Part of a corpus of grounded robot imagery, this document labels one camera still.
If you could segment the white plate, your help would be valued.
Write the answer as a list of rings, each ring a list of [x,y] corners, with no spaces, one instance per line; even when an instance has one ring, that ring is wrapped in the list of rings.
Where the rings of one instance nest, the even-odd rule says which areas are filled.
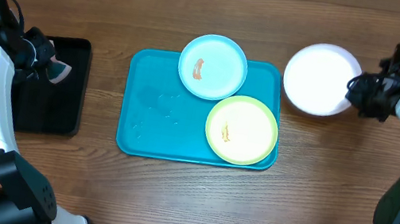
[[[362,74],[357,59],[334,44],[314,44],[290,58],[283,73],[283,89],[300,111],[327,117],[351,106],[346,99],[350,79]]]

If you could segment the green rimmed plate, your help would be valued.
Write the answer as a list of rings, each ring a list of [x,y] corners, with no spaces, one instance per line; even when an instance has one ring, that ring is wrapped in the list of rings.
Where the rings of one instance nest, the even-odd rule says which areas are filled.
[[[222,99],[208,113],[205,137],[212,151],[233,165],[252,165],[273,152],[277,120],[263,102],[245,95]]]

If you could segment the light blue plate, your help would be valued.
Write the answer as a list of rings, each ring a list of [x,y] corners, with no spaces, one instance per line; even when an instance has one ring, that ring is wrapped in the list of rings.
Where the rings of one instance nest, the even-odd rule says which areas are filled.
[[[247,77],[248,63],[242,48],[229,37],[210,34],[185,45],[178,73],[184,87],[195,96],[220,100],[236,93]]]

